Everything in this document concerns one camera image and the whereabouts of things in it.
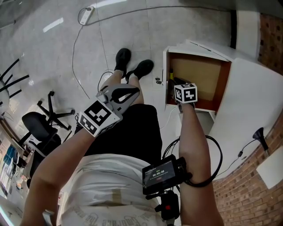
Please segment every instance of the foot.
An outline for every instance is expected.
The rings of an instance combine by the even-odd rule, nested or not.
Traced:
[[[134,73],[135,76],[138,77],[138,80],[140,80],[143,76],[148,75],[154,67],[154,63],[152,60],[144,60],[141,63],[138,64],[137,68],[133,71],[130,71],[126,74],[126,81],[129,82],[129,77],[131,74]]]
[[[127,74],[127,64],[131,59],[131,51],[129,49],[123,48],[120,49],[116,55],[116,67],[115,70],[123,71],[122,79]]]

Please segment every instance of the black shorts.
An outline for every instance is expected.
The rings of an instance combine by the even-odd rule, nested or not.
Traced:
[[[81,130],[79,125],[75,133]],[[135,104],[123,114],[123,120],[99,135],[85,156],[123,154],[154,164],[161,160],[162,140],[155,107]]]

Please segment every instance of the white floor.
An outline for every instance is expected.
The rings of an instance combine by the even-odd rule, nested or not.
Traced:
[[[23,91],[11,98],[7,111],[11,116],[6,114],[10,119],[5,118],[19,137],[27,132],[21,117],[30,111],[41,112],[36,106],[41,98],[45,99],[43,106],[47,108],[47,94],[51,90],[55,91],[53,104],[56,112],[71,108],[79,112],[88,103],[72,74],[71,63],[73,44],[80,29],[78,12],[91,4],[97,9],[89,23],[154,6],[203,6],[190,0],[16,0],[13,7],[2,14],[2,18],[13,14],[17,23],[0,30],[0,73],[19,58],[20,62],[11,71],[14,79],[26,74],[31,78],[20,83]],[[43,31],[58,19],[61,19],[61,24]],[[115,55],[120,48],[127,47],[132,51],[128,70],[142,60],[152,59],[155,63],[152,73],[140,82],[145,104],[156,107],[162,127],[172,109],[164,111],[160,102],[162,85],[155,83],[155,78],[162,74],[163,49],[187,38],[229,45],[230,33],[228,12],[200,8],[158,8],[133,12],[85,26],[75,46],[74,71],[87,94],[93,97],[101,75],[107,70],[113,71]],[[17,87],[9,88],[10,94]],[[174,118],[177,113],[177,109],[173,111],[170,122],[161,130],[163,149],[175,139]],[[71,124],[74,130],[74,116],[62,120]],[[62,140],[67,134],[60,129]]]

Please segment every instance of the camera screen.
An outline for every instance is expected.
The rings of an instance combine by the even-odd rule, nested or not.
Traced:
[[[175,172],[172,161],[169,161],[158,167],[148,170],[145,173],[143,182],[145,187],[149,187],[151,185],[166,181],[172,177],[175,177]]]

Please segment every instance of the power strip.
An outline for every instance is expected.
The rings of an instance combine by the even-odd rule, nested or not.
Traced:
[[[95,8],[93,6],[88,7],[85,11],[84,11],[84,15],[83,17],[80,19],[80,24],[81,25],[86,25],[86,23],[88,22],[89,18],[91,17],[93,11],[95,10]]]

